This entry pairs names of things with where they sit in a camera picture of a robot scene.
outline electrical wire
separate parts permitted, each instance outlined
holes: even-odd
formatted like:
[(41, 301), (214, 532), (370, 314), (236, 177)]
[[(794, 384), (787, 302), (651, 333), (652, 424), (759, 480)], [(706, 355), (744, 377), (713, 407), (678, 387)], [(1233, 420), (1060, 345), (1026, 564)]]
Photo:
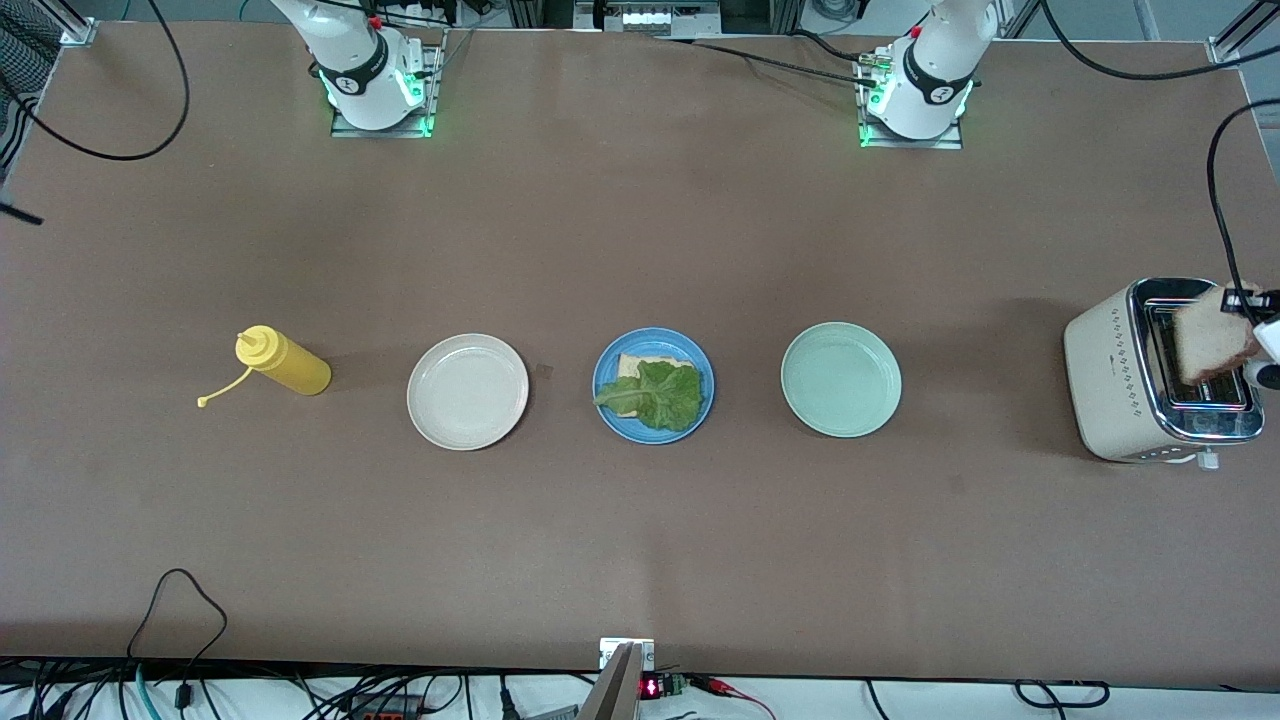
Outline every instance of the electrical wire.
[(858, 61), (858, 54), (856, 53), (842, 53), (840, 50), (836, 50), (829, 42), (827, 42), (826, 40), (823, 40), (822, 36), (818, 35), (818, 33), (815, 33), (815, 32), (809, 32), (806, 29), (796, 28), (796, 29), (791, 31), (790, 35), (792, 35), (795, 37), (808, 37), (809, 40), (817, 42), (818, 47), (822, 47), (828, 55), (835, 55), (836, 58), (840, 58), (841, 60), (847, 60), (850, 63), (856, 63)]
[(307, 684), (307, 679), (302, 676), (302, 673), (297, 667), (293, 669), (293, 674), (298, 678), (298, 684), (302, 685), (302, 692), (307, 693), (307, 700), (311, 701), (311, 710), (316, 708), (316, 696), (311, 692), (311, 685)]
[(120, 706), (120, 720), (129, 720), (129, 710), (124, 706), (124, 680), (128, 676), (129, 661), (120, 662), (119, 675), (115, 680), (115, 702)]
[(884, 707), (879, 703), (879, 696), (876, 694), (876, 683), (870, 680), (864, 680), (867, 683), (867, 692), (872, 696), (872, 705), (876, 706), (876, 712), (881, 716), (881, 720), (888, 720), (888, 714), (884, 712)]
[(106, 683), (108, 680), (110, 680), (110, 678), (111, 678), (110, 673), (102, 675), (102, 679), (99, 680), (96, 685), (93, 685), (93, 691), (88, 693), (88, 700), (84, 701), (84, 705), (81, 706), (79, 711), (76, 712), (72, 720), (83, 720), (88, 717), (90, 711), (93, 708), (93, 701), (97, 700), (97, 693), (102, 692), (102, 688), (106, 687)]
[[(360, 6), (360, 5), (352, 5), (351, 3), (339, 3), (338, 0), (314, 0), (314, 1), (320, 3), (321, 5), (333, 5), (334, 8), (348, 8), (351, 10), (360, 10), (360, 12), (366, 13), (366, 14), (369, 13), (367, 9), (365, 9), (365, 8)], [(403, 13), (389, 13), (385, 9), (383, 10), (383, 17), (388, 18), (388, 19), (396, 18), (398, 20), (415, 20), (415, 22), (420, 22), (420, 23), (430, 23), (430, 24), (439, 24), (439, 26), (444, 26), (444, 27), (453, 27), (453, 23), (451, 23), (448, 20), (442, 20), (439, 18), (420, 18), (417, 15), (406, 15)]]
[(765, 58), (763, 55), (756, 55), (754, 53), (744, 53), (742, 50), (733, 50), (732, 47), (722, 47), (719, 45), (700, 45), (698, 42), (691, 44), (694, 47), (704, 47), (707, 50), (714, 50), (717, 53), (726, 53), (728, 55), (736, 55), (746, 60), (755, 60), (756, 63), (764, 63), (767, 65), (773, 65), (786, 70), (805, 73), (817, 77), (824, 77), (829, 79), (838, 79), (841, 82), (851, 82), (854, 85), (861, 85), (864, 87), (874, 87), (876, 82), (870, 78), (860, 78), (854, 76), (842, 76), (840, 73), (828, 73), (827, 70), (819, 70), (817, 68), (806, 68), (804, 65), (794, 65), (791, 63), (783, 63), (782, 60), (774, 60), (773, 58)]
[(458, 688), (456, 691), (453, 691), (453, 694), (449, 696), (449, 700), (444, 701), (444, 703), (440, 705), (439, 707), (428, 707), (426, 706), (426, 692), (431, 689), (431, 683), (434, 683), (436, 680), (436, 678), (439, 678), (439, 675), (435, 675), (430, 680), (428, 680), (426, 682), (426, 687), (422, 688), (422, 715), (435, 715), (436, 712), (440, 712), (442, 710), (444, 710), (444, 708), (449, 707), (451, 705), (453, 705), (458, 700), (458, 697), (462, 694), (462, 682), (463, 682), (462, 678), (463, 676), (458, 675)]
[(769, 714), (769, 720), (778, 720), (778, 716), (773, 714), (773, 710), (771, 710), (768, 705), (764, 705), (763, 702), (760, 702), (760, 701), (755, 700), (754, 697), (744, 693), (742, 691), (735, 689), (733, 693), (736, 693), (736, 694), (732, 694), (730, 697), (733, 697), (733, 698), (737, 698), (737, 700), (745, 700), (746, 702), (755, 703), (755, 705), (760, 706), (762, 710), (764, 710), (765, 712)]
[[(1048, 684), (1046, 684), (1042, 680), (1014, 680), (1014, 692), (1018, 694), (1018, 700), (1023, 701), (1025, 705), (1029, 705), (1038, 710), (1056, 710), (1059, 720), (1066, 720), (1068, 710), (1089, 710), (1093, 707), (1101, 707), (1106, 705), (1108, 700), (1111, 700), (1111, 685), (1106, 683), (1078, 683), (1078, 684), (1080, 687), (1087, 687), (1087, 688), (1101, 688), (1102, 697), (1084, 702), (1062, 702), (1061, 700), (1057, 698), (1056, 694), (1053, 694), (1053, 691), (1050, 689)], [(1044, 693), (1046, 697), (1048, 697), (1048, 702), (1041, 702), (1027, 697), (1027, 693), (1023, 692), (1023, 685), (1036, 685), (1037, 688), (1041, 689), (1041, 692)]]
[(138, 697), (142, 698), (142, 707), (146, 708), (147, 715), (151, 720), (160, 720), (160, 714), (156, 712), (156, 705), (151, 702), (151, 693), (147, 692), (147, 684), (142, 679), (142, 664), (138, 662), (137, 667), (133, 670), (133, 684), (138, 691)]
[[(466, 47), (468, 42), (471, 42), (471, 36), (474, 36), (476, 33), (476, 31), (480, 29), (480, 26), (484, 26), (484, 24), (489, 23), (490, 20), (493, 20), (497, 17), (498, 15), (489, 15), (488, 18), (481, 17), (476, 22), (474, 22), (470, 26), (467, 26), (466, 35), (462, 37), (462, 40), (458, 41), (458, 45), (453, 50), (449, 50), (449, 54), (444, 56), (444, 61), (440, 63), (440, 70), (439, 70), (440, 74), (444, 73), (444, 68), (449, 67), (449, 63), (453, 61), (453, 58), (456, 58), (458, 55), (458, 53), (462, 53), (462, 49)], [(449, 44), (449, 31), (444, 31), (444, 38), (442, 40), (442, 42), (445, 46), (448, 46), (448, 44)]]
[[(151, 619), (151, 614), (156, 609), (156, 602), (160, 600), (160, 591), (161, 591), (161, 588), (164, 588), (164, 582), (169, 578), (169, 575), (174, 575), (174, 574), (178, 574), (178, 575), (182, 575), (182, 577), (187, 578), (187, 580), (191, 582), (191, 587), (193, 587), (196, 589), (196, 593), (200, 594), (201, 600), (204, 600), (210, 607), (212, 607), (218, 612), (218, 616), (221, 618), (221, 625), (218, 628), (218, 632), (214, 633), (214, 637), (210, 638), (209, 642), (206, 642), (204, 644), (204, 647), (201, 647), (200, 651), (196, 652), (196, 655), (191, 656), (191, 660), (187, 661), (187, 665), (182, 670), (182, 685), (178, 688), (178, 692), (179, 692), (178, 697), (182, 697), (182, 694), (180, 694), (183, 692), (182, 688), (187, 688), (187, 691), (186, 691), (187, 692), (187, 701), (186, 702), (177, 702), (175, 701), (174, 705), (178, 707), (178, 716), (182, 717), (182, 719), (186, 719), (186, 716), (187, 716), (187, 703), (189, 703), (189, 698), (191, 698), (191, 685), (188, 685), (188, 680), (191, 679), (191, 670), (192, 670), (192, 667), (196, 666), (196, 662), (200, 661), (200, 659), (205, 655), (205, 652), (207, 652), (209, 648), (212, 647), (214, 643), (216, 643), (219, 641), (219, 638), (223, 637), (223, 634), (227, 632), (227, 625), (228, 625), (227, 611), (223, 610), (221, 605), (218, 605), (218, 601), (215, 601), (214, 598), (209, 597), (209, 593), (205, 592), (204, 587), (201, 587), (200, 580), (197, 580), (196, 577), (191, 574), (191, 570), (187, 570), (186, 568), (170, 568), (169, 570), (165, 570), (163, 575), (160, 575), (160, 579), (156, 580), (155, 589), (151, 591), (151, 602), (147, 605), (147, 611), (146, 611), (146, 614), (142, 615), (142, 621), (138, 623), (138, 628), (136, 630), (133, 630), (133, 637), (129, 638), (129, 643), (124, 648), (124, 656), (125, 656), (125, 660), (133, 660), (133, 657), (134, 657), (133, 656), (133, 644), (138, 641), (138, 637), (142, 634), (142, 630), (147, 626), (147, 620)], [(141, 673), (142, 673), (142, 665), (141, 664), (138, 665), (137, 673), (138, 673), (138, 678), (141, 678)], [(120, 707), (122, 708), (124, 707), (123, 691), (122, 691)]]
[(40, 215), (32, 215), (31, 213), (28, 213), (26, 210), (20, 210), (18, 208), (14, 208), (13, 205), (9, 205), (8, 202), (0, 202), (0, 214), (9, 215), (10, 218), (15, 218), (18, 220), (22, 220), (22, 222), (29, 224), (29, 225), (42, 225), (42, 224), (45, 224), (45, 219), (41, 218)]
[[(1231, 272), (1231, 282), (1240, 291), (1244, 290), (1244, 284), (1240, 282), (1240, 269), (1235, 263), (1235, 247), (1231, 245), (1231, 233), (1226, 229), (1226, 215), (1222, 213), (1222, 204), (1217, 196), (1217, 149), (1222, 141), (1222, 135), (1235, 118), (1252, 113), (1256, 108), (1270, 105), (1280, 105), (1280, 97), (1256, 100), (1236, 108), (1230, 115), (1224, 118), (1219, 123), (1217, 129), (1213, 131), (1213, 140), (1208, 143), (1208, 158), (1204, 161), (1204, 173), (1208, 176), (1208, 201), (1213, 206), (1213, 219), (1217, 220), (1217, 232), (1222, 236), (1222, 249), (1226, 251), (1226, 266)], [(1260, 319), (1252, 305), (1240, 302), (1240, 309), (1244, 311), (1244, 316), (1249, 319), (1249, 324), (1258, 324)]]
[(1275, 55), (1276, 53), (1280, 53), (1280, 45), (1276, 45), (1275, 47), (1267, 47), (1266, 50), (1260, 50), (1257, 53), (1251, 53), (1248, 55), (1240, 55), (1234, 60), (1226, 60), (1224, 63), (1211, 63), (1208, 65), (1201, 65), (1198, 68), (1188, 68), (1185, 70), (1170, 70), (1164, 73), (1130, 73), (1126, 70), (1117, 70), (1115, 68), (1103, 65), (1102, 63), (1098, 63), (1097, 60), (1087, 56), (1084, 53), (1080, 51), (1079, 47), (1076, 47), (1066, 37), (1066, 33), (1062, 32), (1062, 27), (1057, 24), (1057, 18), (1053, 17), (1053, 12), (1048, 6), (1048, 0), (1034, 0), (1034, 1), (1039, 5), (1041, 10), (1044, 12), (1044, 20), (1048, 22), (1048, 27), (1050, 29), (1053, 31), (1053, 36), (1057, 37), (1057, 41), (1062, 44), (1062, 47), (1065, 47), (1066, 51), (1070, 53), (1073, 58), (1075, 58), (1080, 63), (1084, 63), (1089, 68), (1102, 74), (1111, 76), (1114, 78), (1138, 79), (1138, 81), (1179, 79), (1179, 78), (1201, 76), (1204, 73), (1212, 73), (1215, 70), (1221, 70), (1225, 68), (1234, 68), (1236, 65), (1243, 65), (1244, 63), (1252, 63), (1253, 60), (1258, 60), (1261, 58), (1268, 58), (1271, 55)]
[[(178, 42), (173, 38), (173, 31), (169, 29), (169, 23), (166, 23), (164, 15), (160, 14), (160, 8), (156, 6), (155, 0), (147, 0), (147, 5), (151, 5), (151, 10), (156, 14), (156, 19), (160, 20), (160, 29), (164, 31), (164, 36), (169, 41), (169, 47), (173, 49), (173, 56), (178, 61), (178, 70), (182, 73), (182, 115), (178, 117), (178, 122), (173, 126), (173, 129), (169, 132), (169, 136), (161, 140), (159, 145), (145, 152), (134, 152), (128, 155), (102, 152), (100, 150), (86, 147), (76, 142), (74, 140), (70, 140), (69, 137), (64, 136), (63, 133), (58, 132), (56, 129), (50, 127), (49, 123), (36, 117), (35, 110), (28, 109), (23, 102), (17, 102), (18, 109), (24, 115), (31, 118), (33, 123), (40, 126), (41, 129), (52, 136), (54, 140), (61, 142), (63, 145), (70, 147), (72, 150), (78, 150), (86, 155), (97, 158), (100, 160), (116, 160), (123, 163), (131, 160), (145, 160), (147, 158), (151, 158), (152, 155), (156, 155), (165, 147), (169, 147), (169, 145), (174, 141), (174, 138), (178, 137), (178, 133), (182, 132), (182, 128), (187, 124), (187, 113), (191, 111), (191, 78), (187, 77), (187, 63), (182, 59), (182, 51), (178, 50)], [(9, 78), (4, 77), (4, 73), (0, 73), (0, 88), (4, 88), (4, 91), (12, 95), (13, 97), (18, 97), (18, 91), (14, 90), (13, 85), (9, 82)]]
[[(339, 692), (329, 698), (321, 700), (312, 707), (310, 712), (302, 716), (302, 720), (311, 720), (312, 717), (324, 720), (330, 710), (337, 712), (349, 714), (351, 703), (360, 694), (369, 694), (375, 697), (389, 696), (403, 691), (408, 685), (408, 683), (412, 683), (413, 680), (426, 676), (431, 676), (434, 679), (438, 676), (457, 675), (458, 671), (461, 670), (468, 671), (470, 669), (451, 667), (451, 669), (431, 669), (424, 671), (415, 671), (413, 669), (406, 666), (384, 669), (384, 671), (381, 673), (361, 678), (353, 687), (343, 692)], [(383, 683), (388, 682), (390, 682), (392, 684), (385, 687), (379, 687), (383, 685)], [(462, 689), (462, 683), (460, 683), (458, 685), (460, 685), (458, 691), (454, 692), (454, 694), (443, 706), (433, 708), (431, 712), (439, 712), (444, 707), (448, 707), (449, 703), (454, 702), (458, 698), (458, 693)]]
[[(214, 703), (214, 696), (209, 693), (209, 683), (205, 682), (205, 676), (200, 676), (200, 689), (205, 693), (205, 702), (209, 703), (209, 711), (214, 715), (214, 720), (223, 720), (220, 712), (218, 712), (218, 706)], [(311, 706), (315, 707), (315, 700), (311, 701)]]

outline toaster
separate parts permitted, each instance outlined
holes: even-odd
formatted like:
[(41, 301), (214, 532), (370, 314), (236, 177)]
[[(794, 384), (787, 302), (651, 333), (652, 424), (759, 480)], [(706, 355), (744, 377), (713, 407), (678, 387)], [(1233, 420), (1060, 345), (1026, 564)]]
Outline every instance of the toaster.
[(1216, 469), (1216, 448), (1262, 432), (1262, 404), (1240, 370), (1189, 386), (1178, 379), (1174, 313), (1213, 283), (1147, 278), (1066, 325), (1062, 345), (1085, 447), (1120, 462)]

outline blue plate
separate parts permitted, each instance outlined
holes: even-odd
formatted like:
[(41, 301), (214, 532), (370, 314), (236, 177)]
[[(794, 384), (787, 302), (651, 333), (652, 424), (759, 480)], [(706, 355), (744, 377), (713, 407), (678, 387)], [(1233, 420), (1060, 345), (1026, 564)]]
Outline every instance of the blue plate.
[(676, 442), (698, 429), (712, 411), (712, 400), (716, 397), (716, 375), (712, 373), (712, 361), (707, 359), (698, 343), (676, 331), (667, 328), (640, 328), (609, 343), (595, 363), (595, 375), (591, 379), (591, 397), (594, 398), (600, 388), (618, 379), (618, 359), (623, 355), (639, 355), (641, 357), (664, 356), (676, 360), (687, 360), (694, 364), (694, 369), (701, 375), (703, 407), (698, 413), (698, 419), (682, 432), (655, 430), (646, 427), (635, 418), (618, 418), (608, 407), (596, 406), (600, 418), (613, 432), (640, 445), (666, 445)]

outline yellow squeeze bottle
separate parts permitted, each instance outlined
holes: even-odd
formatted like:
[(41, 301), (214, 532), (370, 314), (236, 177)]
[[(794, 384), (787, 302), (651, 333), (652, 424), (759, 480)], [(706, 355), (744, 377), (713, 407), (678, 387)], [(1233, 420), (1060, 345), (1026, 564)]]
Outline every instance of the yellow squeeze bottle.
[(333, 379), (328, 363), (266, 325), (253, 325), (236, 336), (236, 357), (247, 365), (244, 374), (223, 389), (197, 398), (197, 406), (204, 407), (210, 400), (241, 384), (253, 370), (302, 395), (319, 395)]

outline light green plate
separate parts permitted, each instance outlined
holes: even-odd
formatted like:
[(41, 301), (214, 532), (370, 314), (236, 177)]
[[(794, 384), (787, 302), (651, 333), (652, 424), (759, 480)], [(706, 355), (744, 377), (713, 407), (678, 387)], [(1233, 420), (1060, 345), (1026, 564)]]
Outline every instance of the light green plate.
[(902, 372), (884, 341), (850, 323), (822, 323), (782, 356), (782, 395), (804, 424), (832, 437), (876, 432), (902, 398)]

